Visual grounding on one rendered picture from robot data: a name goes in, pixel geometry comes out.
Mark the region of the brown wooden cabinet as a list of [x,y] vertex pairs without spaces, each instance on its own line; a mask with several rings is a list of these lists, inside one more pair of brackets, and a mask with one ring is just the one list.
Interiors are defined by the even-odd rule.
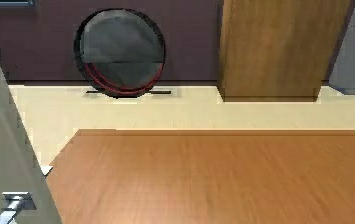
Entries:
[[225,102],[314,102],[355,0],[223,0]]

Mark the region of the round black red-rimmed mirror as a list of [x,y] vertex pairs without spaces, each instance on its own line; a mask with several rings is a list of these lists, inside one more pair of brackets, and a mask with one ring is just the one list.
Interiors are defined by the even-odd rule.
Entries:
[[77,69],[96,92],[137,98],[152,90],[167,56],[165,38],[148,15],[107,8],[87,16],[73,40]]

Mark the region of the grey framed window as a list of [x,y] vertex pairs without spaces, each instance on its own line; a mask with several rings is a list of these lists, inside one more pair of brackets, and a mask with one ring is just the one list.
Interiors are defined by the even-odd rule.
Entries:
[[30,7],[36,0],[0,0],[0,7]]

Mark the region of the grey-green room door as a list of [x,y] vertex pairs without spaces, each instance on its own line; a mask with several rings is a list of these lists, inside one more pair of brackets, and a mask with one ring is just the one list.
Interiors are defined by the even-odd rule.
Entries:
[[29,192],[36,205],[10,224],[62,224],[0,67],[0,214],[6,206],[3,192]]

